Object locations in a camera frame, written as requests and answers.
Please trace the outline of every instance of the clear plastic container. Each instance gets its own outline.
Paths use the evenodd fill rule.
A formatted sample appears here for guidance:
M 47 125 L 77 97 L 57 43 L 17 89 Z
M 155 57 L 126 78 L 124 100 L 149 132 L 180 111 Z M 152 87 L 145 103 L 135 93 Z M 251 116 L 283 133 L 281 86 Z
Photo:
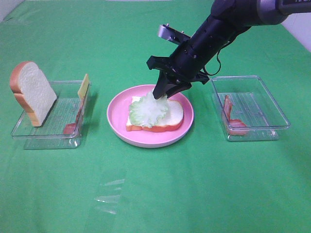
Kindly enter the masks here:
M 24 139 L 25 150 L 76 148 L 81 143 L 86 97 L 81 101 L 77 92 L 82 81 L 50 82 L 57 95 L 57 100 L 40 127 L 33 127 L 26 112 L 23 111 L 12 130 L 13 139 Z M 70 132 L 64 132 L 65 126 L 71 124 Z
M 260 77 L 216 77 L 211 81 L 215 108 L 229 141 L 278 140 L 277 131 L 290 127 L 288 119 Z M 230 118 L 241 120 L 246 127 L 237 127 L 227 119 L 224 112 L 226 95 L 233 104 Z

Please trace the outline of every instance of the lettuce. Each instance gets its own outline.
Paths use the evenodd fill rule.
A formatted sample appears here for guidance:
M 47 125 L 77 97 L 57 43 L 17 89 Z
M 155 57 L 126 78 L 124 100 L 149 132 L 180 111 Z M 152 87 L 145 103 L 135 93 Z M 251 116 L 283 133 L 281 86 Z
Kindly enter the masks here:
M 155 99 L 152 91 L 130 107 L 129 119 L 133 125 L 151 128 L 163 119 L 169 111 L 167 96 Z

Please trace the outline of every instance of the bacon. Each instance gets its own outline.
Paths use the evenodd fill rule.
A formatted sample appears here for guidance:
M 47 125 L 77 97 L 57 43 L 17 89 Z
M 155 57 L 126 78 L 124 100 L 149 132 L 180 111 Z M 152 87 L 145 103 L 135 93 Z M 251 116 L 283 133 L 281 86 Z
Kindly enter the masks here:
M 236 127 L 246 127 L 246 124 L 243 121 L 241 121 L 240 119 L 231 119 L 230 118 L 232 105 L 233 104 L 229 98 L 229 95 L 226 95 L 225 100 L 224 100 L 225 117 L 223 117 L 223 121 L 225 122 L 226 130 L 227 130 L 228 134 L 230 134 L 230 135 L 245 135 L 245 134 L 247 134 L 248 130 L 231 130 L 231 129 L 229 129 L 228 125 L 226 124 L 226 122 L 228 120 L 230 126 L 232 126 L 232 127 L 235 127 L 235 128 Z

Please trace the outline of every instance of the robotic arm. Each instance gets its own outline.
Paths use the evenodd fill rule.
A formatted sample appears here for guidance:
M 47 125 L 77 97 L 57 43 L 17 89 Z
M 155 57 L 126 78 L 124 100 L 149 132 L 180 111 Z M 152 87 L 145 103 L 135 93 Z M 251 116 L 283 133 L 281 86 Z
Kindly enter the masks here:
M 215 0 L 210 16 L 192 37 L 161 25 L 159 36 L 178 47 L 169 57 L 151 56 L 147 61 L 149 69 L 160 71 L 155 99 L 187 90 L 192 82 L 205 84 L 205 64 L 250 27 L 279 24 L 292 13 L 305 12 L 311 12 L 311 0 Z

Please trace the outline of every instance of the white wall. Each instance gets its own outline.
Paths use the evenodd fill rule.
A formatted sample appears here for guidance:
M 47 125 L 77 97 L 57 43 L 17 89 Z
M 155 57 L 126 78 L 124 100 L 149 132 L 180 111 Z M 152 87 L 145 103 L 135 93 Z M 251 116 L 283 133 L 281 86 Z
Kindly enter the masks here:
M 282 25 L 311 52 L 311 13 L 292 14 Z
M 24 0 L 0 0 L 0 22 Z

